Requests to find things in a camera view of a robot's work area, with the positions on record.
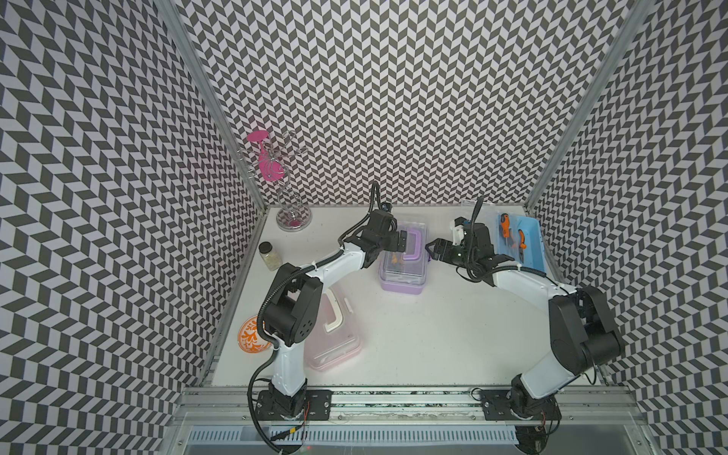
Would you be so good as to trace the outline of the purple toolbox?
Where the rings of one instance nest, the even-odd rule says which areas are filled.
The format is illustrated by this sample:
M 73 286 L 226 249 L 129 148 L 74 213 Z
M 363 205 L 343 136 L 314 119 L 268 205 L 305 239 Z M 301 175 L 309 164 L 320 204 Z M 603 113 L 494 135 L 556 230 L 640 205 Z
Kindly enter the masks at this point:
M 385 291 L 408 295 L 419 295 L 427 280 L 428 253 L 425 250 L 428 227 L 420 221 L 405 221 L 398 225 L 400 231 L 407 231 L 407 248 L 403 254 L 404 266 L 391 269 L 389 261 L 392 252 L 385 252 L 380 258 L 378 276 Z

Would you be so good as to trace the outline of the pink toolbox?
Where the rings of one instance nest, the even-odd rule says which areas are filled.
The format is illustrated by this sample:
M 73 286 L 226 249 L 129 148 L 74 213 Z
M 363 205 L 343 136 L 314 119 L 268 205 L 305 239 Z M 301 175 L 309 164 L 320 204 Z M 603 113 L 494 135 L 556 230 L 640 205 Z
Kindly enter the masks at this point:
M 358 320 L 348 296 L 339 286 L 322 294 L 316 325 L 305 341 L 305 365 L 314 371 L 331 370 L 358 355 L 362 347 Z

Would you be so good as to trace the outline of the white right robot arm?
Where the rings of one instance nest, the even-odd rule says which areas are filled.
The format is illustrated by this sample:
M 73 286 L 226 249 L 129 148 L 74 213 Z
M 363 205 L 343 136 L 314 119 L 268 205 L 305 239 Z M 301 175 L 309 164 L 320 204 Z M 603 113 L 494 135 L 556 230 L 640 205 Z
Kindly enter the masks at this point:
M 626 343 L 599 289 L 567 286 L 508 254 L 498 254 L 489 227 L 478 220 L 483 204 L 485 199 L 478 197 L 468 218 L 454 220 L 451 239 L 433 240 L 425 250 L 433 261 L 453 265 L 466 281 L 508 291 L 548 317 L 546 355 L 516 375 L 508 391 L 481 393 L 486 418 L 493 419 L 501 408 L 507 420 L 559 420 L 557 394 L 580 375 L 623 356 Z

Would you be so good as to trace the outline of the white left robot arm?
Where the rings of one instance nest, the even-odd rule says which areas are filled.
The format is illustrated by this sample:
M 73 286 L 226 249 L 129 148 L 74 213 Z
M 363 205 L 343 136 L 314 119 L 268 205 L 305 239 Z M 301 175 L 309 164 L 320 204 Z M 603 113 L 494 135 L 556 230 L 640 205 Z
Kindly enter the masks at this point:
M 269 359 L 251 375 L 248 405 L 253 415 L 264 402 L 287 418 L 306 407 L 304 343 L 316 324 L 325 290 L 370 267 L 385 252 L 406 249 L 407 233 L 398 229 L 392 206 L 381 200 L 380 185 L 369 189 L 369 206 L 358 223 L 337 239 L 337 250 L 309 265 L 282 265 L 259 309 L 257 334 L 272 347 Z

